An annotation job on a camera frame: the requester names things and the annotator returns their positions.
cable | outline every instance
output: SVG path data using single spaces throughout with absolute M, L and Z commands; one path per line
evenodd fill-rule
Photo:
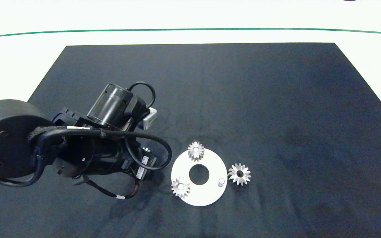
M 130 87 L 127 88 L 127 90 L 131 91 L 136 85 L 139 85 L 139 84 L 145 85 L 145 86 L 147 86 L 151 90 L 152 100 L 147 105 L 147 109 L 149 109 L 154 104 L 154 102 L 155 102 L 155 90 L 154 90 L 154 88 L 149 83 L 145 83 L 145 82 L 139 81 L 139 82 L 133 83 Z
M 134 197 L 136 195 L 136 192 L 138 191 L 138 188 L 139 188 L 139 181 L 137 179 L 135 179 L 135 187 L 133 188 L 133 191 L 131 193 L 129 193 L 128 195 L 126 195 L 126 196 L 121 196 L 121 195 L 117 195 L 115 193 L 112 193 L 112 192 L 106 190 L 105 188 L 102 188 L 102 187 L 98 186 L 92 180 L 88 180 L 86 182 L 86 184 L 91 185 L 92 187 L 98 189 L 101 193 L 104 193 L 105 195 L 110 196 L 110 197 L 115 198 L 115 199 L 129 199 L 129 198 L 132 198 L 132 197 Z
M 36 161 L 36 170 L 30 179 L 27 179 L 25 181 L 15 181 L 15 180 L 6 179 L 6 178 L 0 178 L 0 184 L 8 186 L 8 187 L 22 188 L 22 187 L 27 187 L 29 185 L 32 185 L 36 181 L 38 181 L 38 179 L 42 176 L 42 173 L 44 172 L 45 159 L 44 157 L 41 157 L 40 155 L 38 155 L 36 151 L 37 149 L 35 149 L 35 151 L 33 152 L 35 156 L 35 161 Z
M 82 129 L 66 129 L 65 127 L 60 127 L 59 129 L 54 129 L 53 131 L 45 132 L 39 137 L 38 142 L 36 143 L 35 151 L 33 153 L 36 160 L 36 170 L 30 179 L 27 179 L 25 181 L 15 181 L 11 179 L 0 178 L 0 184 L 8 186 L 8 187 L 20 188 L 20 187 L 26 187 L 26 186 L 32 185 L 36 181 L 38 181 L 38 179 L 41 177 L 42 173 L 44 172 L 45 154 L 49 152 L 53 140 L 59 139 L 59 137 L 62 137 L 62 136 L 93 136 L 93 137 L 102 137 L 102 138 L 124 137 L 126 141 L 126 147 L 129 153 L 131 151 L 131 148 L 127 138 L 132 137 L 132 138 L 145 138 L 145 139 L 154 140 L 160 143 L 161 145 L 163 145 L 168 152 L 167 159 L 161 166 L 159 167 L 147 166 L 143 164 L 141 161 L 139 161 L 133 155 L 133 152 L 131 153 L 133 160 L 137 164 L 139 164 L 141 167 L 148 170 L 163 169 L 170 163 L 171 157 L 172 157 L 171 147 L 168 145 L 168 143 L 165 142 L 163 139 L 156 136 L 130 132 L 130 131 L 110 131 L 110 130 L 103 130 L 103 129 L 82 130 Z
M 161 139 L 160 137 L 152 136 L 152 135 L 147 135 L 147 134 L 142 134 L 142 133 L 137 133 L 137 132 L 131 132 L 131 131 L 111 131 L 111 130 L 103 130 L 103 129 L 90 129 L 90 130 L 82 130 L 82 129 L 57 129 L 54 131 L 49 131 L 45 132 L 39 137 L 38 143 L 36 145 L 36 148 L 38 148 L 39 151 L 48 151 L 50 145 L 51 145 L 51 138 L 57 138 L 60 136 L 94 136 L 94 137 L 124 137 L 124 140 L 126 142 L 126 147 L 127 150 L 129 151 L 131 157 L 133 160 L 139 164 L 139 166 L 143 167 L 144 169 L 148 170 L 159 170 L 165 168 L 171 161 L 172 157 L 172 152 L 171 152 L 171 147 L 168 145 L 165 140 Z M 165 162 L 158 166 L 158 167 L 152 167 L 152 166 L 147 166 L 146 164 L 143 164 L 139 159 L 137 159 L 134 154 L 132 149 L 130 148 L 128 138 L 144 138 L 144 139 L 150 139 L 155 142 L 160 143 L 161 145 L 164 146 L 164 148 L 168 152 L 167 159 Z

white disc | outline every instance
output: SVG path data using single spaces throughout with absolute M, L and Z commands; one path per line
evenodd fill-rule
M 207 167 L 210 173 L 207 182 L 202 185 L 194 184 L 189 178 L 189 171 L 196 164 Z M 190 193 L 181 199 L 187 204 L 198 207 L 216 202 L 224 193 L 227 185 L 224 182 L 227 181 L 226 166 L 221 158 L 209 149 L 205 149 L 204 158 L 200 161 L 192 161 L 189 158 L 188 151 L 180 154 L 171 169 L 171 183 L 181 177 L 185 178 L 190 184 Z

silver gear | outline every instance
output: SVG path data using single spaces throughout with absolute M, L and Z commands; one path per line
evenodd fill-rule
M 186 197 L 191 192 L 191 185 L 185 178 L 178 178 L 171 184 L 173 194 L 180 198 Z
M 245 167 L 244 164 L 243 165 L 241 163 L 234 164 L 229 169 L 229 171 L 230 171 L 230 173 L 228 173 L 227 176 L 231 175 L 229 179 L 233 179 L 233 182 L 236 182 L 238 185 L 240 184 L 242 186 L 243 186 L 243 183 L 248 184 L 249 178 L 251 177 L 251 175 L 249 175 L 251 173 L 251 171 L 249 171 L 248 167 Z M 239 177 L 237 175 L 238 171 L 242 171 L 242 173 L 243 173 L 242 177 Z
M 188 147 L 189 158 L 193 161 L 199 161 L 204 158 L 204 147 L 199 142 L 193 142 Z

white label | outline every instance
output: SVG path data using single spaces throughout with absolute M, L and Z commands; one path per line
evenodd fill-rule
M 84 129 L 84 130 L 89 130 L 90 128 L 81 128 L 81 127 L 75 127 L 75 126 L 67 126 L 67 129 Z
M 149 158 L 148 158 L 147 156 L 144 156 L 144 157 L 142 158 L 142 163 L 146 165 L 146 164 L 148 163 L 148 159 L 149 159 Z M 142 175 L 144 174 L 144 171 L 145 171 L 144 168 L 139 167 L 138 172 L 136 173 L 136 178 L 138 178 L 138 179 L 142 179 Z

cylindrical motor housing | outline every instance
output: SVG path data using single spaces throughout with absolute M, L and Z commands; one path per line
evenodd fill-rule
M 146 110 L 145 102 L 141 98 L 127 89 L 109 83 L 87 116 L 111 130 L 119 130 L 130 117 L 138 119 Z
M 115 84 L 108 84 L 89 110 L 88 117 L 111 129 L 119 129 L 129 118 L 124 111 L 133 94 Z

